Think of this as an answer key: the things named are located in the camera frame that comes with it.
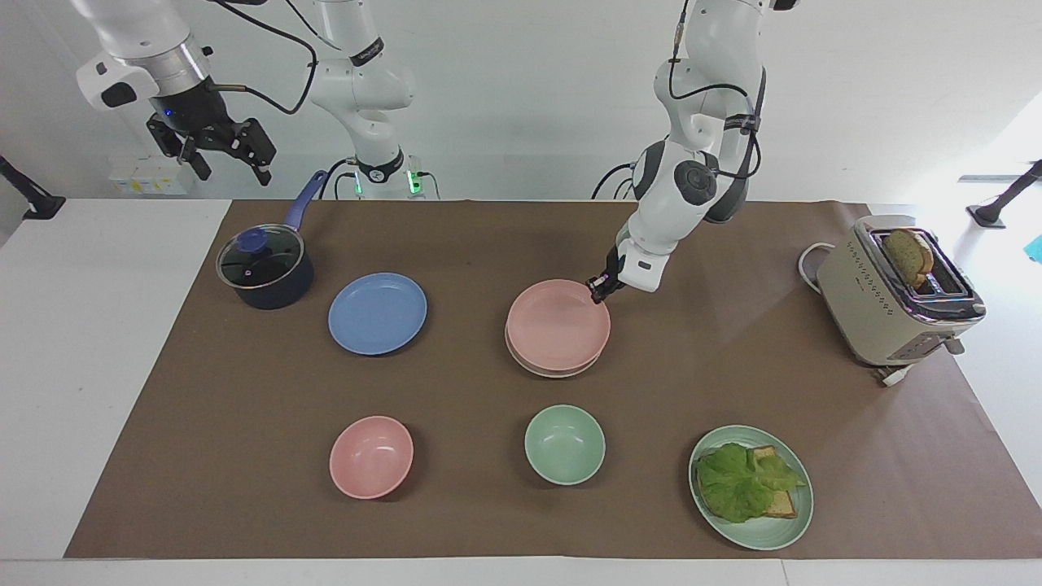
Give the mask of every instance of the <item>toast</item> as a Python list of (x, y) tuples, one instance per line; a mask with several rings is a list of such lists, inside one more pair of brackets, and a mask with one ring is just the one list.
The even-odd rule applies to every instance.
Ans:
[[(756, 460), (777, 455), (777, 449), (775, 449), (773, 445), (762, 445), (760, 447), (752, 448), (752, 457)], [(775, 519), (796, 518), (796, 506), (793, 505), (792, 495), (789, 494), (788, 490), (775, 490), (773, 496), (774, 500), (771, 502), (771, 506), (768, 507), (767, 512), (764, 513), (765, 517), (772, 517)]]
[(912, 289), (926, 283), (934, 270), (934, 251), (921, 236), (908, 228), (897, 228), (883, 239), (883, 249), (901, 279)]

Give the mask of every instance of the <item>blue handle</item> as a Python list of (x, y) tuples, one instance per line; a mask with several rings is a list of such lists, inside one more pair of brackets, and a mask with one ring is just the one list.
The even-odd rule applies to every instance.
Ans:
[(293, 201), (293, 205), (290, 206), (290, 213), (286, 215), (286, 222), (283, 222), (286, 225), (295, 230), (300, 230), (300, 223), (304, 220), (304, 210), (307, 209), (307, 204), (311, 203), (315, 194), (325, 185), (327, 175), (328, 173), (325, 171), (316, 171), (312, 175), (312, 180), (307, 181), (304, 190), (300, 192), (297, 199)]

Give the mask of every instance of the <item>blue plate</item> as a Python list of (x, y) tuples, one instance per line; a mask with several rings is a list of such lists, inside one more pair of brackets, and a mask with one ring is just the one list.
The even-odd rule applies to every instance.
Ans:
[(393, 352), (412, 340), (427, 318), (427, 297), (397, 273), (366, 275), (345, 287), (329, 308), (333, 340), (357, 355)]

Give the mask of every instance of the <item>toaster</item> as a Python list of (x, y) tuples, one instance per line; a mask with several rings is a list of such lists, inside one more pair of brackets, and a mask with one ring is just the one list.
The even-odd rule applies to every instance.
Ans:
[[(913, 289), (883, 247), (896, 228), (917, 233), (934, 253), (926, 283)], [(913, 365), (944, 346), (963, 352), (959, 336), (985, 316), (970, 282), (941, 250), (937, 237), (909, 216), (867, 216), (818, 268), (828, 311), (859, 360), (882, 367)]]

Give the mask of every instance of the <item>lettuce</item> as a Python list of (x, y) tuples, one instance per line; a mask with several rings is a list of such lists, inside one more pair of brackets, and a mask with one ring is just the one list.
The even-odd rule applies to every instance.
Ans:
[(777, 456), (755, 459), (751, 449), (728, 443), (703, 456), (696, 464), (698, 486), (705, 507), (730, 522), (762, 516), (776, 490), (803, 485)]

